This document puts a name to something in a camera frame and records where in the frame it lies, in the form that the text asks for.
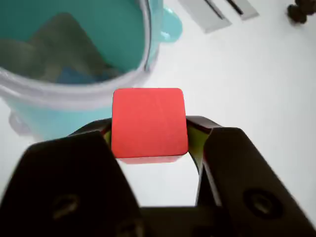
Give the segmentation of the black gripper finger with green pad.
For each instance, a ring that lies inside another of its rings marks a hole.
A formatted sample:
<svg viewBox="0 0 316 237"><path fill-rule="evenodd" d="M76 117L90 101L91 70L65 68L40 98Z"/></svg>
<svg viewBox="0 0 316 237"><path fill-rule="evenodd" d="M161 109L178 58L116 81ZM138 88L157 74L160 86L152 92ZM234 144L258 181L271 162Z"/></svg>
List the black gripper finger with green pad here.
<svg viewBox="0 0 316 237"><path fill-rule="evenodd" d="M189 153L199 174L196 205L212 206L216 236L313 237L284 184L240 128L188 116Z"/></svg>
<svg viewBox="0 0 316 237"><path fill-rule="evenodd" d="M143 237L136 198L105 140L111 120L31 145L0 204L3 237Z"/></svg>

